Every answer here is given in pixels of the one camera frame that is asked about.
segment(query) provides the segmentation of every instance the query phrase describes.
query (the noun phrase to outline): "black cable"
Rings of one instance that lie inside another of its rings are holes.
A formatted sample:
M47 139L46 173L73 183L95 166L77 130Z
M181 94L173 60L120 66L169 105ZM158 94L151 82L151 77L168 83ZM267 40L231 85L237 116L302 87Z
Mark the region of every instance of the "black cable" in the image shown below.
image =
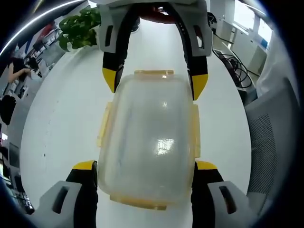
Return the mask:
M260 75L258 75L257 73L255 72L252 72L251 70L248 70L248 72L252 73L253 75L257 76L257 77L260 77Z
M221 53L221 55L222 56L230 56L229 58L220 58L219 57L219 55L214 51L214 49L212 50L212 52L223 62L223 63L225 63L224 61L226 61L226 62L229 62L230 64L231 64L231 66L232 66L232 68L233 68L233 71L234 71L234 75L238 78L238 81L235 81L235 79L234 78L232 78L233 79L233 81L234 81L234 83L236 84L236 87L238 87L238 88L249 88L249 87L251 87L251 85L252 85L252 80L251 80L251 78L249 77L249 74L248 74L248 69L245 67L245 65L242 63L242 61L239 59L239 57L235 54L235 56L234 55L230 55L230 54L222 54ZM242 72L244 72L246 75L245 75L245 77L242 79L241 78L241 73ZM250 84L249 85L247 85L247 86L242 86L242 82L247 78L247 77L249 77L249 81L250 81Z
M217 34L215 34L215 33L214 33L214 35L215 35L216 37L218 37L219 39L223 40L223 41L226 41L226 42L228 42L228 43L230 43L230 44L234 44L233 42L231 42L231 41L229 41L229 40L226 40L226 39L223 39L223 38L219 37L219 36L218 36Z

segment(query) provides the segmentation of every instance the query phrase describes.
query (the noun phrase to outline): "white table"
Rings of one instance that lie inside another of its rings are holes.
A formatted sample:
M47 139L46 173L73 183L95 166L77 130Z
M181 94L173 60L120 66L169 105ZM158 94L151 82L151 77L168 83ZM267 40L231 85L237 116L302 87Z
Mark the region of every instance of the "white table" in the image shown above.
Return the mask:
M21 176L35 208L39 198L72 167L98 160L96 137L110 92L102 76L103 53L85 48L65 54L35 97L23 131ZM184 53L174 25L141 21L131 35L123 75L137 69L173 69L187 75ZM245 110L228 71L216 56L208 58L209 80L199 105L201 159L217 165L225 180L247 192L251 145ZM118 204L98 189L97 227L191 227L190 199L166 211Z

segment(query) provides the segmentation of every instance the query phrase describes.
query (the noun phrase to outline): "potted plant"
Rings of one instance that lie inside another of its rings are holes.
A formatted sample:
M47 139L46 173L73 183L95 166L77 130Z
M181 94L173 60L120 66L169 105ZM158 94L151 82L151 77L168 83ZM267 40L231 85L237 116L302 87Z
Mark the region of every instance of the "potted plant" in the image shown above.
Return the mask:
M59 45L65 50L84 46L97 45L94 27L100 26L101 17L98 8L87 7L80 11L80 15L70 16L59 23L62 33L59 36Z

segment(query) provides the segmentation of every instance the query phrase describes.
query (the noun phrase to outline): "plastic food container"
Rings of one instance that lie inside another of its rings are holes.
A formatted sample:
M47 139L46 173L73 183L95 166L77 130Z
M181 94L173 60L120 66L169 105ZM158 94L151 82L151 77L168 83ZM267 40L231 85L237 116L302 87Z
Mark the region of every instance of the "plastic food container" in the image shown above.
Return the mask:
M124 77L104 124L98 185L110 199L165 209L190 194L195 135L189 82L138 72Z

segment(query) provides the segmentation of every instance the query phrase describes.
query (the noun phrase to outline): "robotic arm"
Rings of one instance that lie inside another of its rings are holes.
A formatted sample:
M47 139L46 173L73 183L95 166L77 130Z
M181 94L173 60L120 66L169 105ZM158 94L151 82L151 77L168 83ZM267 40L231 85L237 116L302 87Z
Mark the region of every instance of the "robotic arm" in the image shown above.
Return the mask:
M59 181L40 198L38 209L28 218L39 228L95 228L96 165L96 161L75 165L66 181ZM193 228L244 228L256 218L246 195L223 181L209 162L195 163L191 203Z
M185 60L188 66L193 100L197 100L208 79L206 56L212 50L212 31L207 23L207 5L204 0L172 0L149 2L145 0L95 1L100 3L102 25L99 31L100 49L104 52L103 74L115 93L122 76L132 26L138 19L141 6L163 7L174 17L180 32ZM202 40L199 46L197 37Z

